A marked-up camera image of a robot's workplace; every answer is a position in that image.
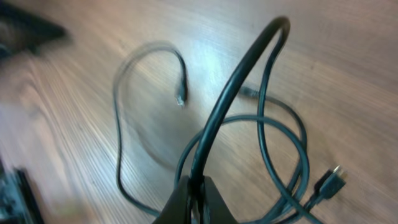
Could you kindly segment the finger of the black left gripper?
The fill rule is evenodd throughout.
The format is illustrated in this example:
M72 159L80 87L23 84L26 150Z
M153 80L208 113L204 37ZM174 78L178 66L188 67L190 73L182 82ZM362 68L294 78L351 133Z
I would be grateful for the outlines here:
M66 30L58 24L9 2L1 3L2 58L12 57L25 50L36 54L41 45L66 35Z

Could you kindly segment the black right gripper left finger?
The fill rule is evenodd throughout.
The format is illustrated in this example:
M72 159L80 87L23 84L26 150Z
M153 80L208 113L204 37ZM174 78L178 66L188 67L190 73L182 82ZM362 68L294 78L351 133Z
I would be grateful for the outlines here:
M164 209L153 224L191 223L189 180L189 176L180 179L177 188L172 192Z

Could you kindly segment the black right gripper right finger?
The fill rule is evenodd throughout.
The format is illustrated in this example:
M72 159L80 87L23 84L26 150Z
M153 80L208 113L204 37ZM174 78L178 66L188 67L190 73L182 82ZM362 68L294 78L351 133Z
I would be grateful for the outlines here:
M238 224L210 177L204 176L200 193L203 201L203 223Z

